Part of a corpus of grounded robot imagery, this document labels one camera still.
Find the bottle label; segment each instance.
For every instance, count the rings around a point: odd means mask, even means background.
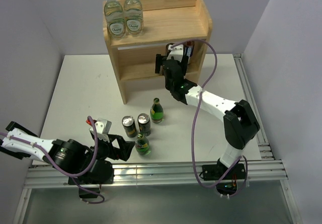
[[[112,23],[110,24],[110,30],[112,34],[120,35],[124,31],[124,25],[122,23]]]
[[[136,131],[136,129],[133,129],[132,131],[128,132],[128,134],[133,134]]]
[[[146,147],[148,147],[148,144],[147,143],[145,143],[145,144],[140,144],[140,143],[136,143],[136,147],[137,148],[146,148]]]
[[[128,19],[126,21],[127,27],[129,30],[136,32],[141,28],[141,22],[136,19]]]

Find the metal frame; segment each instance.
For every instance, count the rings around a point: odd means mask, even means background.
[[[236,68],[243,86],[246,100],[250,103],[261,131],[256,138],[262,156],[261,161],[249,161],[248,181],[280,180],[284,189],[290,213],[294,223],[301,224],[301,218],[296,203],[288,186],[288,178],[281,160],[275,160],[263,128],[254,96],[251,91],[241,55],[234,55]],[[197,163],[197,170],[201,172],[203,164]],[[113,165],[115,177],[113,184],[103,186],[139,186],[139,185],[168,185],[168,184],[194,184],[197,183],[191,163],[160,163],[141,165]],[[16,211],[14,223],[22,223],[32,189],[37,188],[77,188],[68,185],[68,177],[64,176],[51,166],[35,166],[30,168],[24,184],[24,190]],[[84,187],[97,187],[98,185],[84,185]]]
[[[28,207],[31,191],[32,191],[32,189],[23,189],[22,190],[13,224],[22,224],[23,223],[24,218],[25,218],[25,214],[26,214],[26,210]]]
[[[300,215],[300,211],[298,210],[295,198],[293,196],[293,193],[292,193],[290,185],[289,185],[289,181],[288,180],[281,180],[281,185],[283,188],[284,196],[285,196],[286,203],[287,203],[288,209],[290,211],[293,223],[294,224],[303,224],[302,217]]]

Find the can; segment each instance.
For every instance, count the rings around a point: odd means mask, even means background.
[[[137,122],[139,124],[140,132],[143,133],[144,136],[149,136],[151,134],[150,117],[145,113],[141,113],[137,117]]]
[[[137,131],[135,127],[135,120],[132,116],[125,116],[122,119],[122,125],[128,137],[136,137]]]

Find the robotic arm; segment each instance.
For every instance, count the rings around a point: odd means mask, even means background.
[[[119,135],[109,134],[111,122],[99,118],[95,121],[98,136],[98,152],[93,166],[83,175],[78,176],[79,184],[110,184],[113,182],[114,170],[112,164],[106,158],[127,161],[135,145],[133,141],[125,141]],[[63,171],[70,174],[78,174],[87,168],[93,158],[94,148],[87,147],[70,139],[41,139],[16,122],[11,122],[6,130],[7,134],[0,133],[5,138],[0,139],[0,151],[18,159],[30,158],[52,164],[44,152],[35,147],[42,147],[54,163]],[[90,133],[94,139],[93,127]],[[118,141],[119,148],[112,145],[114,140]]]
[[[177,101],[186,105],[197,107],[200,93],[202,92],[200,108],[223,122],[225,137],[228,142],[226,150],[217,161],[217,165],[203,165],[204,180],[218,180],[233,165],[235,160],[242,155],[247,143],[260,130],[260,126],[247,101],[235,102],[224,99],[203,90],[201,86],[185,79],[189,58],[184,55],[183,49],[184,45],[177,45],[173,48],[169,45],[167,56],[157,54],[155,73],[165,76],[166,89],[170,91]],[[225,179],[231,178],[234,174],[239,179],[245,178],[243,166],[236,165],[233,167]]]

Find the wooden shelf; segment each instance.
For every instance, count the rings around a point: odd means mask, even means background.
[[[110,37],[103,13],[103,33],[123,103],[126,104],[125,82],[160,77],[154,73],[155,55],[166,53],[166,44],[188,39],[209,41],[212,20],[203,0],[141,0],[144,29],[115,40]],[[187,75],[198,81],[207,46],[195,42]]]
[[[138,79],[150,79],[156,77],[164,77],[154,73],[155,62],[147,62],[123,66],[120,68],[120,81],[126,82]],[[187,74],[198,73],[196,65],[188,65]]]
[[[142,35],[137,37],[127,35],[120,40],[111,39],[111,47],[207,38],[207,31],[198,17],[196,7],[144,11],[143,19]]]

